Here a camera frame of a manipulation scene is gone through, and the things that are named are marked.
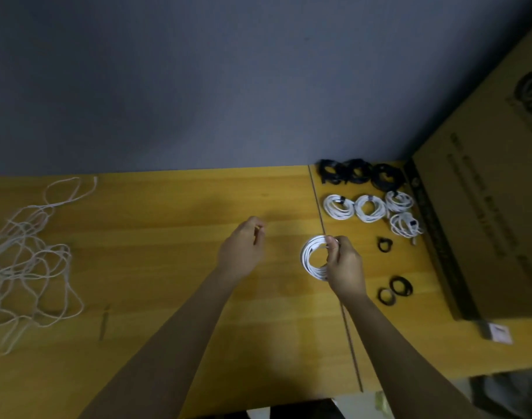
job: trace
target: cardboard box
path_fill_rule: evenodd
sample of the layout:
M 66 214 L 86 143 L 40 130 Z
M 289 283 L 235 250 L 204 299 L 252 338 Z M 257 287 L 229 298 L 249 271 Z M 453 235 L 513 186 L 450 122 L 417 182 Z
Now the cardboard box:
M 404 170 L 455 316 L 532 316 L 532 30 Z

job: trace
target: person's right hand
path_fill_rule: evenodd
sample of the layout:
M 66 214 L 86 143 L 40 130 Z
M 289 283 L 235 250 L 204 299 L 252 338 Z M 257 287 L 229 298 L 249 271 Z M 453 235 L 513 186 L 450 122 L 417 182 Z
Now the person's right hand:
M 365 296 L 363 260 L 347 237 L 326 237 L 328 283 L 338 298 Z

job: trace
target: white string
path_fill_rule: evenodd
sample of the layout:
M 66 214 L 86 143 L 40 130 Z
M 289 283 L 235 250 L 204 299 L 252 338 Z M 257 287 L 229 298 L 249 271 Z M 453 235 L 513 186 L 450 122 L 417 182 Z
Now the white string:
M 389 215 L 390 212 L 406 212 L 414 205 L 414 199 L 409 194 L 402 193 L 402 191 L 388 191 L 384 198 Z
M 47 191 L 53 185 L 75 180 L 76 187 L 65 201 L 50 203 L 47 200 Z M 3 355 L 12 351 L 19 338 L 32 324 L 42 328 L 48 327 L 60 320 L 78 316 L 84 309 L 83 302 L 69 282 L 72 259 L 70 247 L 66 244 L 46 245 L 37 237 L 37 233 L 47 225 L 55 207 L 72 203 L 93 193 L 97 186 L 97 177 L 93 177 L 93 187 L 88 192 L 76 197 L 80 186 L 81 180 L 78 177 L 53 182 L 43 191 L 45 204 L 28 205 L 19 209 L 0 230 L 0 326 L 12 324 L 0 344 Z M 62 276 L 64 281 L 64 307 L 60 313 L 43 311 L 39 307 L 40 298 L 48 288 L 50 280 L 59 276 Z M 36 292 L 30 286 L 30 281 L 41 281 L 41 289 Z M 19 284 L 35 299 L 35 305 L 29 315 L 16 313 L 3 306 L 4 299 Z M 73 314 L 68 314 L 70 297 L 80 303 L 79 310 Z M 18 330 L 20 322 L 25 323 Z
M 314 267 L 309 263 L 312 252 L 323 245 L 326 246 L 326 237 L 324 235 L 318 235 L 308 240 L 301 250 L 301 264 L 311 276 L 314 276 L 321 281 L 326 281 L 328 276 L 326 265 Z
M 390 229 L 396 235 L 405 238 L 416 238 L 423 233 L 419 221 L 410 212 L 396 213 L 390 218 Z
M 363 206 L 371 202 L 374 204 L 374 212 L 367 214 L 363 211 Z M 361 196 L 355 201 L 355 214 L 363 222 L 372 223 L 386 216 L 386 204 L 376 196 Z
M 322 205 L 328 216 L 339 221 L 353 217 L 355 212 L 353 201 L 337 194 L 326 197 Z

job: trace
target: person's left hand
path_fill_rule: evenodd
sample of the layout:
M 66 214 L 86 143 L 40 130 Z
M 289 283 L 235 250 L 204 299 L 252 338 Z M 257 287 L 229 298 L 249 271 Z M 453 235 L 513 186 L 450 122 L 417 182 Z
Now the person's left hand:
M 256 216 L 241 223 L 221 245 L 216 270 L 237 281 L 249 275 L 264 252 L 264 226 Z

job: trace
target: yellow wood surface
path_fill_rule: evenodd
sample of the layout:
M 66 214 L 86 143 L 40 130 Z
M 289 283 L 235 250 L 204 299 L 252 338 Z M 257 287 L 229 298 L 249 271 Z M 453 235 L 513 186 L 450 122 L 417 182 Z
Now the yellow wood surface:
M 40 203 L 57 179 L 0 178 L 0 226 L 16 208 Z M 51 199 L 64 193 L 56 188 Z M 86 310 L 28 329 L 0 357 L 0 418 L 78 415 L 253 214 L 268 222 L 265 259 L 229 300 L 183 415 L 358 391 L 340 304 L 299 263 L 304 242 L 322 233 L 306 166 L 106 174 L 92 195 L 59 207 L 40 234 L 71 246 L 71 282 Z M 55 287 L 42 304 L 56 310 L 61 297 Z
M 323 185 L 314 165 L 310 168 L 320 205 L 330 194 L 352 200 L 363 194 L 378 197 L 383 195 L 370 182 L 362 185 Z M 418 239 L 417 245 L 412 246 L 408 239 L 394 235 L 385 220 L 364 223 L 353 217 L 337 221 L 323 209 L 321 211 L 326 233 L 346 235 L 362 255 L 369 297 L 375 300 L 402 335 L 447 378 L 532 367 L 532 319 L 497 322 L 510 328 L 514 339 L 512 346 L 484 340 L 476 325 L 452 318 L 423 239 Z M 382 253 L 377 249 L 378 236 L 394 241 L 390 253 Z M 394 275 L 407 278 L 414 286 L 414 294 L 410 297 L 397 297 L 394 306 L 384 306 L 376 301 L 377 290 L 388 287 L 388 281 Z M 346 317 L 363 388 L 381 389 L 347 312 Z

